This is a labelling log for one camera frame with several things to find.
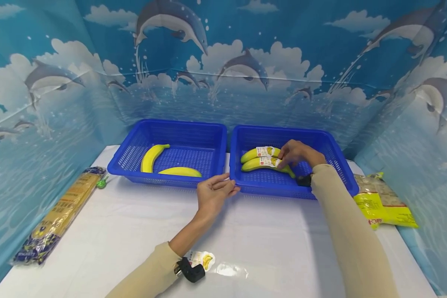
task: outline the finger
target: finger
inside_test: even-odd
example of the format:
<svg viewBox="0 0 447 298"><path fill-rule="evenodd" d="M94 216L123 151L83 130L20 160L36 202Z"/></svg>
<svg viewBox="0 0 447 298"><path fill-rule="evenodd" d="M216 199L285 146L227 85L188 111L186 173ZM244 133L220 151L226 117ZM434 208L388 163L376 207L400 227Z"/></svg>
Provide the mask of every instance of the finger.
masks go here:
<svg viewBox="0 0 447 298"><path fill-rule="evenodd" d="M230 173L223 173L222 175L216 175L214 177L210 177L209 179L205 180L205 183L208 185L214 185L215 183L225 180L229 177Z"/></svg>
<svg viewBox="0 0 447 298"><path fill-rule="evenodd" d="M285 156L289 151L288 143L283 145L283 147L280 149L280 153L278 154L279 159L283 159L283 156Z"/></svg>
<svg viewBox="0 0 447 298"><path fill-rule="evenodd" d="M240 187L235 186L228 196L233 197L234 195L238 194L239 192L240 192Z"/></svg>
<svg viewBox="0 0 447 298"><path fill-rule="evenodd" d="M221 192L224 192L226 197L230 194L231 191L233 191L233 188L235 187L235 180L230 180L229 183L227 183L223 188L220 189Z"/></svg>
<svg viewBox="0 0 447 298"><path fill-rule="evenodd" d="M217 182L214 185L212 185L212 188L214 190L221 189L221 188L223 188L225 185L227 185L229 183L230 183L230 180L220 181L220 182Z"/></svg>
<svg viewBox="0 0 447 298"><path fill-rule="evenodd" d="M291 154L286 154L282 161L278 164L277 168L279 169L283 169L287 164L289 164L291 162Z"/></svg>

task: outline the blue plastic basket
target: blue plastic basket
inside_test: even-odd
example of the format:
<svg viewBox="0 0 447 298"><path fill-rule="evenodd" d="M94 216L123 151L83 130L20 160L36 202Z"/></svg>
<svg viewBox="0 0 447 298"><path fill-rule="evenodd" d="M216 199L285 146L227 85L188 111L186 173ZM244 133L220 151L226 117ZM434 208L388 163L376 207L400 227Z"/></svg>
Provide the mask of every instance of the blue plastic basket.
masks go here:
<svg viewBox="0 0 447 298"><path fill-rule="evenodd" d="M287 173L271 169L258 169L242 172L240 158L246 151L255 147L273 146L281 148L291 139L302 141L320 151L329 164L336 168L349 194L356 195L359 191L348 162L343 156L336 140L330 133L322 130L278 128L264 126L238 125L233 129L230 150L230 178L242 188L242 192L257 195L277 195L280 197L295 197L315 199L310 187L298 186L295 179ZM305 176L312 172L306 162L292 167L296 176Z"/></svg>
<svg viewBox="0 0 447 298"><path fill-rule="evenodd" d="M216 123L141 120L129 132L108 172L132 182L195 188L198 182L224 171L227 128ZM146 151L156 144L170 144L154 162L153 173L141 172ZM202 178L158 174L175 166L198 170Z"/></svg>

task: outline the table surface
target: table surface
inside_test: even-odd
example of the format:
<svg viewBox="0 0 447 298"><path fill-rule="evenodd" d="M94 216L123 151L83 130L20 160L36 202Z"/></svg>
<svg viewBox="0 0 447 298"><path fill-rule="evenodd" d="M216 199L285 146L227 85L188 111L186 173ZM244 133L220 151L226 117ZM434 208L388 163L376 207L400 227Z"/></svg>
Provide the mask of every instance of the table surface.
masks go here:
<svg viewBox="0 0 447 298"><path fill-rule="evenodd" d="M94 166L107 166L118 146ZM362 173L350 162L355 173ZM0 298L102 298L170 240L197 210L195 190L111 176L97 189L42 267L13 267ZM401 298L436 298L393 226L376 231ZM195 250L216 263L197 284L179 279L160 297L343 297L326 220L317 201L239 194Z"/></svg>

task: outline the banana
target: banana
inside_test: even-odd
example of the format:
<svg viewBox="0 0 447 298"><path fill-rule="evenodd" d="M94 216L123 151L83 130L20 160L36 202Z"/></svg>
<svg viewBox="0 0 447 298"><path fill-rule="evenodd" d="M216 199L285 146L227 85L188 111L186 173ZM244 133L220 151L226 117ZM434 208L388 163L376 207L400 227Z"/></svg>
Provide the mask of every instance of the banana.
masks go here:
<svg viewBox="0 0 447 298"><path fill-rule="evenodd" d="M165 170L159 172L159 174L202 177L202 174L198 170L195 170L192 168L187 168L185 166L177 166L174 168L168 168L168 169L165 169Z"/></svg>
<svg viewBox="0 0 447 298"><path fill-rule="evenodd" d="M152 168L154 168L155 160L164 151L164 149L169 148L169 147L170 147L169 144L152 146L146 152L146 154L144 154L144 157L142 158L141 172L152 173Z"/></svg>
<svg viewBox="0 0 447 298"><path fill-rule="evenodd" d="M204 269L207 271L209 269L209 263L212 261L212 257L210 255L206 255L204 259L202 260L202 266L204 266Z"/></svg>
<svg viewBox="0 0 447 298"><path fill-rule="evenodd" d="M288 164L286 166L284 166L284 168L281 170L276 168L276 166L278 166L278 164L280 162L281 162L281 160L276 157L269 157L269 156L257 157L257 158L253 158L253 159L247 161L246 163L244 163L242 166L242 171L250 172L250 171L256 170L256 169L272 169L272 170L276 170L279 172L287 173L290 175L290 177L295 179L295 177L296 177L295 173L293 173L293 171L290 169L290 166Z"/></svg>
<svg viewBox="0 0 447 298"><path fill-rule="evenodd" d="M254 159L255 157L262 157L262 156L272 156L272 157L278 157L278 154L280 154L280 149L276 147L256 147L247 153L245 153L242 158L240 158L241 163L246 163L247 161Z"/></svg>

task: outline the pasta package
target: pasta package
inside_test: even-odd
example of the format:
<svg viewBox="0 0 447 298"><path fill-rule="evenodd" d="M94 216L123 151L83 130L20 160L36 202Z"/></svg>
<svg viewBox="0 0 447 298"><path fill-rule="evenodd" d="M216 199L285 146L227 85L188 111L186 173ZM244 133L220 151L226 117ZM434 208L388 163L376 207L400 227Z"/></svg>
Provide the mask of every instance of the pasta package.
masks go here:
<svg viewBox="0 0 447 298"><path fill-rule="evenodd" d="M354 175L359 185L359 193L354 200L368 223L374 230L380 224L418 228L411 211L384 182L383 175Z"/></svg>
<svg viewBox="0 0 447 298"><path fill-rule="evenodd" d="M98 166L84 170L26 239L12 264L44 263L105 173L106 169Z"/></svg>

